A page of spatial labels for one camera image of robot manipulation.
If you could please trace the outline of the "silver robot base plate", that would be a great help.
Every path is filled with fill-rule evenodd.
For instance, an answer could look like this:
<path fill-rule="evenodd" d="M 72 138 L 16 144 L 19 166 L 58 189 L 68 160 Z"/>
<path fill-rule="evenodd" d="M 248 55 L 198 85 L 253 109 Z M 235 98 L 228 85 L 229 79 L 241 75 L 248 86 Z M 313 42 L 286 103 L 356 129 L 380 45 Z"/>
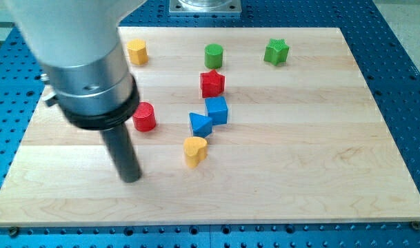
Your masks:
<path fill-rule="evenodd" d="M 170 16 L 239 17 L 241 0 L 169 0 Z"/>

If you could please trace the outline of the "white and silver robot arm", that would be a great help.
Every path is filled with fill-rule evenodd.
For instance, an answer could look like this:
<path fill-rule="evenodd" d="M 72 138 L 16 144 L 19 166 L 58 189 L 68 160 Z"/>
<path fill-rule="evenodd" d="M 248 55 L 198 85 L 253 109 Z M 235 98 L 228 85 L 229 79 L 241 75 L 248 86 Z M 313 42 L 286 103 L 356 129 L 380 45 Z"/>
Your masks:
<path fill-rule="evenodd" d="M 119 36 L 120 21 L 145 0 L 6 0 L 49 76 L 66 118 L 87 130 L 128 120 L 139 103 Z"/>

